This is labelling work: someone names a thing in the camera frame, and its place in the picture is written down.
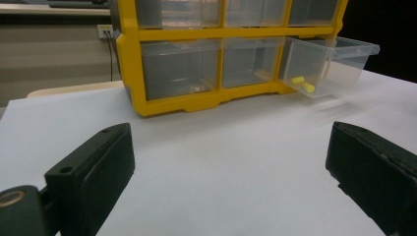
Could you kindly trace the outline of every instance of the clear plastic bin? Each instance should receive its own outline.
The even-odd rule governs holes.
[[[339,0],[292,0],[290,27],[320,27],[333,24]]]
[[[279,77],[298,91],[318,97],[352,88],[376,44],[338,37],[301,40],[286,37]]]
[[[214,89],[219,40],[143,42],[147,100]]]
[[[286,0],[226,0],[226,26],[279,27]]]
[[[272,80],[282,37],[227,38],[224,41],[222,86],[240,87]]]
[[[140,28],[215,28],[218,0],[136,0]]]

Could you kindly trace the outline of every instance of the electrical outlet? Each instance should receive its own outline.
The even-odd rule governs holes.
[[[107,38],[106,32],[108,33],[108,37],[113,37],[113,26],[112,25],[97,25],[98,30],[98,38]]]

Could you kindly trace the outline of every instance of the drawer organizer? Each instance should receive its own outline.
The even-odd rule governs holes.
[[[262,93],[351,88],[379,46],[337,37],[347,0],[110,1],[119,69],[143,116]]]

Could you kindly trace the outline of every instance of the yellow frame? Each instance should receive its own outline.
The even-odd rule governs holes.
[[[142,67],[141,41],[191,40],[199,38],[261,37],[261,36],[320,36],[336,38],[342,28],[342,19],[348,0],[339,0],[333,25],[330,27],[290,28],[288,26],[292,0],[287,1],[283,26],[278,28],[231,29],[224,26],[225,0],[220,0],[220,27],[216,29],[140,29],[136,15],[135,0],[118,1],[121,35],[116,40],[120,72],[125,87],[130,92],[133,108],[142,116],[150,116],[169,111],[187,112],[214,108],[221,102],[234,98],[263,93],[286,94],[293,92],[278,78],[282,47],[276,60],[273,77],[267,83],[237,88],[221,87],[223,48],[218,53],[217,88],[211,91],[172,96],[156,100],[146,99],[146,87]]]

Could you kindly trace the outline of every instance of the dark background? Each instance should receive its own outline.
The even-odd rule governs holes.
[[[365,70],[417,83],[416,31],[416,0],[349,0],[339,36],[380,46]]]

